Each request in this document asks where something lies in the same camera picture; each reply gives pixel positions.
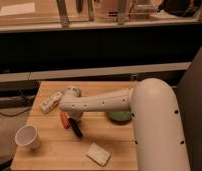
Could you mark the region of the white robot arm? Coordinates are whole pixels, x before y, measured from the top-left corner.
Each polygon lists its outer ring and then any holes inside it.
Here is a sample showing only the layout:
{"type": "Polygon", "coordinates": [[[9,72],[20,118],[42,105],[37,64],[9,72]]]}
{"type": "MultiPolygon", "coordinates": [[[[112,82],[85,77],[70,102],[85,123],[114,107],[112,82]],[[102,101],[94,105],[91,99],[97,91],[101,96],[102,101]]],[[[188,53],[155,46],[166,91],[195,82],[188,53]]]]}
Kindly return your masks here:
{"type": "Polygon", "coordinates": [[[67,92],[59,108],[74,117],[83,112],[129,111],[139,171],[191,171],[178,101],[161,79],[148,78],[133,88],[92,96],[67,92]]]}

